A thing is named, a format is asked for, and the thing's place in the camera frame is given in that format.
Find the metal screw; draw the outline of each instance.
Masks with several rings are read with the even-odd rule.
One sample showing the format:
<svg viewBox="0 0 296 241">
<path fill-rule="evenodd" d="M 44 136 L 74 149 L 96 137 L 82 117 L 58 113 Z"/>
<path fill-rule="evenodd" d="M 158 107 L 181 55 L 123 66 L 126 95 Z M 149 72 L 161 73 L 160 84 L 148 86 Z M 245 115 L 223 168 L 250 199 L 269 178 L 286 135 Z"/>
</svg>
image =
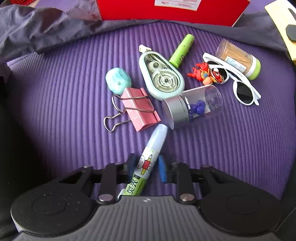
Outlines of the metal screw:
<svg viewBox="0 0 296 241">
<path fill-rule="evenodd" d="M 184 193 L 180 195 L 180 199 L 184 202 L 189 202 L 194 199 L 194 196 L 190 193 Z"/>
<path fill-rule="evenodd" d="M 101 202 L 109 202 L 113 199 L 113 196 L 111 194 L 101 194 L 99 196 L 99 200 Z"/>
</svg>

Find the green label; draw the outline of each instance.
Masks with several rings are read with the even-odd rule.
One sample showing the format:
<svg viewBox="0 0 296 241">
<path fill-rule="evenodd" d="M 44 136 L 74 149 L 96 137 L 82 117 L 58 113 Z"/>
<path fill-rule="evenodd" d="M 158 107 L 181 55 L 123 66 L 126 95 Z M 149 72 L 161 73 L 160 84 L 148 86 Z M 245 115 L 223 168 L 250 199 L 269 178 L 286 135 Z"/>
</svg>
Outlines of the green label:
<svg viewBox="0 0 296 241">
<path fill-rule="evenodd" d="M 123 195 L 128 195 L 128 196 L 140 195 L 146 182 L 147 182 L 147 179 L 144 179 L 134 174 L 131 182 L 126 186 L 126 190 L 123 193 Z"/>
</svg>

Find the gray plastic cover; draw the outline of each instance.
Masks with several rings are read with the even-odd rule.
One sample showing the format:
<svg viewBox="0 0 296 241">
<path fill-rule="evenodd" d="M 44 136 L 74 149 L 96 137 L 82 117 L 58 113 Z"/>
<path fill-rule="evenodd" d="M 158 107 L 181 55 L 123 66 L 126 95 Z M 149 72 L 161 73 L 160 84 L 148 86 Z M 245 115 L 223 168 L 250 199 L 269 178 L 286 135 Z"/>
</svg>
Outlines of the gray plastic cover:
<svg viewBox="0 0 296 241">
<path fill-rule="evenodd" d="M 122 196 L 113 205 L 100 206 L 82 228 L 60 237 L 42 238 L 20 233 L 14 241 L 280 241 L 273 233 L 236 237 L 209 225 L 192 205 L 172 196 Z"/>
</svg>

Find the pink binder clip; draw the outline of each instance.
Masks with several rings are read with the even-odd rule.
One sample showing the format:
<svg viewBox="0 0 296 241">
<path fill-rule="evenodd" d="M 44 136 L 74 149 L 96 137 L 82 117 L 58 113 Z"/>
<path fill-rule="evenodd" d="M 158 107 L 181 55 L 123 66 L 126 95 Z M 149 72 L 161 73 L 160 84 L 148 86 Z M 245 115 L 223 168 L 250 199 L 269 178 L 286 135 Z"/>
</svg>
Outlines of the pink binder clip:
<svg viewBox="0 0 296 241">
<path fill-rule="evenodd" d="M 122 103 L 125 107 L 123 111 L 116 106 L 114 102 L 114 97 L 122 100 Z M 147 97 L 148 95 L 144 88 L 125 88 L 121 96 L 113 95 L 112 103 L 114 108 L 118 111 L 118 113 L 112 117 L 105 116 L 104 127 L 107 129 L 107 131 L 112 132 L 118 125 L 129 121 L 133 123 L 136 131 L 143 130 L 160 122 L 161 119 L 159 115 L 154 110 L 154 106 Z M 119 115 L 124 114 L 125 112 L 128 113 L 130 119 L 115 124 L 113 128 L 110 130 L 106 125 L 106 120 L 114 119 Z"/>
</svg>

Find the light blue eraser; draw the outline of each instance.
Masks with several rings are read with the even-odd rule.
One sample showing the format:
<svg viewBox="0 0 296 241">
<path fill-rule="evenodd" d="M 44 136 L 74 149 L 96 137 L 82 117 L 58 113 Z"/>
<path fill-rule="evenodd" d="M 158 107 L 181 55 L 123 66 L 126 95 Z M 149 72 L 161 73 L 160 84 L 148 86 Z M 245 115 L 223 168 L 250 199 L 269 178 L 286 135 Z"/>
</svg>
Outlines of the light blue eraser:
<svg viewBox="0 0 296 241">
<path fill-rule="evenodd" d="M 122 95 L 125 88 L 131 87 L 130 76 L 121 68 L 109 70 L 106 74 L 106 82 L 109 89 L 117 95 Z"/>
</svg>

